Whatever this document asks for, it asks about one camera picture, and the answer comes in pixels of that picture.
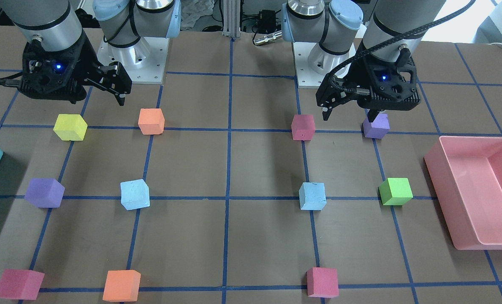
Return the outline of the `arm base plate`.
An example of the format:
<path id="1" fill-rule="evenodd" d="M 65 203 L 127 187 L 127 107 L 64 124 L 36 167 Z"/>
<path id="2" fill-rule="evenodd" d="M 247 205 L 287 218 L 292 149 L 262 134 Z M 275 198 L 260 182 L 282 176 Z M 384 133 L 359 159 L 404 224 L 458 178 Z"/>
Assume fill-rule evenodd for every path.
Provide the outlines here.
<path id="1" fill-rule="evenodd" d="M 126 48 L 101 42 L 97 58 L 104 65 L 120 62 L 133 84 L 162 84 L 170 42 L 169 38 L 141 37 L 136 44 Z"/>
<path id="2" fill-rule="evenodd" d="M 318 43 L 295 42 L 293 43 L 294 63 L 299 88 L 317 89 L 324 76 L 355 55 L 355 45 L 352 43 L 347 53 L 334 55 L 322 50 Z"/>

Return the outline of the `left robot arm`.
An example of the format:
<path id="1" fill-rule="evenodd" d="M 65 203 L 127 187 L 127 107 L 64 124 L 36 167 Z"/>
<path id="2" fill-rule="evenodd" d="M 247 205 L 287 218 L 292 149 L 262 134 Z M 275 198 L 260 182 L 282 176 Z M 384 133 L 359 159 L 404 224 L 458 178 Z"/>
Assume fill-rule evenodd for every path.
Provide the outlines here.
<path id="1" fill-rule="evenodd" d="M 409 111 L 421 99 L 412 53 L 432 26 L 444 1 L 379 0 L 359 46 L 354 38 L 364 12 L 352 0 L 288 0 L 282 35 L 313 43 L 307 63 L 323 79 L 316 104 L 328 120 L 332 110 L 355 100 L 373 122 L 381 111 Z"/>

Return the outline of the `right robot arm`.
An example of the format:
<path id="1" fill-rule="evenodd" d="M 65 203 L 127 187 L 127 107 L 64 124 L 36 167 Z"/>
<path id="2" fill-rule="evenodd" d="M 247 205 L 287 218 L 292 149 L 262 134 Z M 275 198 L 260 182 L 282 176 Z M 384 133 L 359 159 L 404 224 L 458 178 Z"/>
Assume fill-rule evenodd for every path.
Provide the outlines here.
<path id="1" fill-rule="evenodd" d="M 123 106 L 132 89 L 128 71 L 149 66 L 146 38 L 175 38 L 181 27 L 179 0 L 95 0 L 95 19 L 112 51 L 104 64 L 68 0 L 0 0 L 0 7 L 27 40 L 22 71 L 0 78 L 0 85 L 72 104 L 86 98 L 89 85 Z"/>

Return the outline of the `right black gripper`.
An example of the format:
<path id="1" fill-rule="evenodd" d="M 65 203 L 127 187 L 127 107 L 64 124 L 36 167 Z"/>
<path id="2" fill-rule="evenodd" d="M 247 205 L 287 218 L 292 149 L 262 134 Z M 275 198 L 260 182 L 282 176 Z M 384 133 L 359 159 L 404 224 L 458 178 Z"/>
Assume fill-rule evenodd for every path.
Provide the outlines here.
<path id="1" fill-rule="evenodd" d="M 18 91 L 32 99 L 75 104 L 86 98 L 86 84 L 112 94 L 118 105 L 124 106 L 132 88 L 131 77 L 121 62 L 100 65 L 85 31 L 72 46 L 61 51 L 48 52 L 40 42 L 27 43 Z M 102 77 L 87 76 L 98 67 Z"/>

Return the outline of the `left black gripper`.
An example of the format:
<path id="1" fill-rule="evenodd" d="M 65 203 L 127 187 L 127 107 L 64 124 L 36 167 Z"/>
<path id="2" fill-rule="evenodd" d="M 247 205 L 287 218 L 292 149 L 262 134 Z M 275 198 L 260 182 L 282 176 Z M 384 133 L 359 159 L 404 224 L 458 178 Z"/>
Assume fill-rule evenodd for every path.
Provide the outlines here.
<path id="1" fill-rule="evenodd" d="M 357 104 L 369 109 L 369 123 L 374 122 L 379 111 L 409 111 L 420 104 L 415 83 L 417 70 L 409 48 L 402 48 L 393 62 L 369 54 L 356 64 L 358 85 L 369 89 L 368 95 L 359 96 Z M 336 106 L 353 100 L 357 96 L 356 89 L 354 82 L 345 82 L 333 72 L 327 73 L 316 92 L 316 104 L 322 109 L 323 120 L 329 119 Z"/>

